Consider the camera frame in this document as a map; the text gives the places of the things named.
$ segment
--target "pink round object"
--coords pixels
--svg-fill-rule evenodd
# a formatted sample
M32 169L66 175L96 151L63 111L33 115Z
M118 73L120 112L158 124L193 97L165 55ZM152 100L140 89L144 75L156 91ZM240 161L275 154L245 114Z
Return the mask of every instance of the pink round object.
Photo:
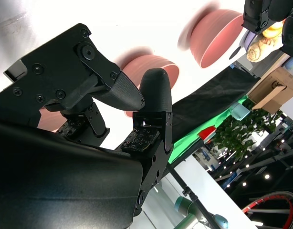
M122 71L139 88L142 76L151 68L165 69L169 76L171 88L174 86L179 75L179 68L173 62L160 56L151 54L137 57L127 64ZM126 115L129 117L132 117L132 114L132 112L126 112Z
M243 15L233 10L216 10L206 15L194 28L190 49L201 68L217 61L241 33Z
M55 131L67 121L60 112L50 112L47 109L41 109L40 112L42 116L37 127L39 129Z

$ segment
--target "light blue cup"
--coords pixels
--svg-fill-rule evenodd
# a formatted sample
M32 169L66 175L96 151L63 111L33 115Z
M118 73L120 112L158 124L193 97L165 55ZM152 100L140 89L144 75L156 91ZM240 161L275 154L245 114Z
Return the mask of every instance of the light blue cup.
M231 112L231 116L237 119L238 121L241 121L243 118L245 118L249 113L250 110L247 109L242 104L236 102L229 108Z

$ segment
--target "green leaves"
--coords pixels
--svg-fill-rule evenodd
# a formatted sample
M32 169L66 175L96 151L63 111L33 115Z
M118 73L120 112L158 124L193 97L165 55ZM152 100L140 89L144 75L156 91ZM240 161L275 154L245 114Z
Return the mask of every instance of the green leaves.
M252 109L254 103L247 99L243 105ZM224 122L217 128L216 135L213 137L213 142L219 146L219 148L227 147L231 151L237 151L235 156L240 159L250 149L254 142L248 139L253 132L263 132L265 127L268 127L271 131L276 128L275 121L279 119L281 111L271 115L263 109L251 110L251 112L242 120L235 120L232 116L229 116Z

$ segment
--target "brown cardboard box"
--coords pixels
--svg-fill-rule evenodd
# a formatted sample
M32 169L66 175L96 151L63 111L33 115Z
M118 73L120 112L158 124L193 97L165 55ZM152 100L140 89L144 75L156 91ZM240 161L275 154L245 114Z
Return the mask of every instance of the brown cardboard box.
M293 76L279 67L253 89L248 97L256 104L253 110L262 108L274 114L293 97Z

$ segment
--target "screw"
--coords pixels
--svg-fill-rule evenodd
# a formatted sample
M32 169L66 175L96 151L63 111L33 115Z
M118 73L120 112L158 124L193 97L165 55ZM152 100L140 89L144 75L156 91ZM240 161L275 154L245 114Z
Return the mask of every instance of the screw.
M112 80L115 80L117 78L117 74L116 73L110 73L110 78Z
M14 87L13 88L13 95L21 96L22 95L22 89L20 89L19 87Z
M86 60L91 61L95 57L94 49L90 45L85 45L82 48L82 55Z
M84 38L87 38L89 36L89 32L86 30L86 29L82 29L81 30L81 35L84 37Z
M141 208L141 206L143 205L144 201L146 199L146 193L144 191L140 191L139 193L139 197L138 197L138 207Z
M261 28L264 28L267 25L267 21L262 22Z
M40 75L43 73L43 67L39 63L36 63L32 66L32 71L35 74Z
M36 95L36 101L41 104L45 101L45 97L42 94L38 94Z
M66 97L66 93L62 89L57 90L55 95L58 99L64 99Z

